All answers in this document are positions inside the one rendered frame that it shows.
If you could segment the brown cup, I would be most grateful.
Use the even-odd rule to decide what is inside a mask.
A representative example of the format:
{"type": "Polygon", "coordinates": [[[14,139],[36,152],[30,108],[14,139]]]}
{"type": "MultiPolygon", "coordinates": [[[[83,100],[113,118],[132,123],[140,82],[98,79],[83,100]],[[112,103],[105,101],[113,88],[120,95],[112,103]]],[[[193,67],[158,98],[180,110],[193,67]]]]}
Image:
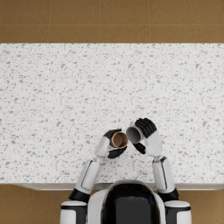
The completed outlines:
{"type": "Polygon", "coordinates": [[[110,146],[117,149],[122,149],[128,144],[128,138],[124,132],[116,132],[110,139],[110,146]]]}

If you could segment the grey cup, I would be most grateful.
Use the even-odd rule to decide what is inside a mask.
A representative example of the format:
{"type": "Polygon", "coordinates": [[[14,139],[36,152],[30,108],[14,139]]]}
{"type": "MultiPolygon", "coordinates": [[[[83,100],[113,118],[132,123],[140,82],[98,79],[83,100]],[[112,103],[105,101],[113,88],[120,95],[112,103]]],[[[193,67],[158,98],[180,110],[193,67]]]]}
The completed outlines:
{"type": "Polygon", "coordinates": [[[133,144],[138,144],[144,139],[143,132],[135,124],[132,124],[127,128],[126,136],[133,144]]]}

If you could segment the dark robot body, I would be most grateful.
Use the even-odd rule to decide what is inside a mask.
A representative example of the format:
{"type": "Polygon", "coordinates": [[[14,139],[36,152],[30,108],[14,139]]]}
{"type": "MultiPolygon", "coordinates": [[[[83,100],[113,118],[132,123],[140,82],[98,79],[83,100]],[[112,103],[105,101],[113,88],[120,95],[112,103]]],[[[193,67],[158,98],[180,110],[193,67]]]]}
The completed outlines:
{"type": "Polygon", "coordinates": [[[166,224],[165,205],[147,184],[118,181],[90,197],[87,224],[166,224]]]}

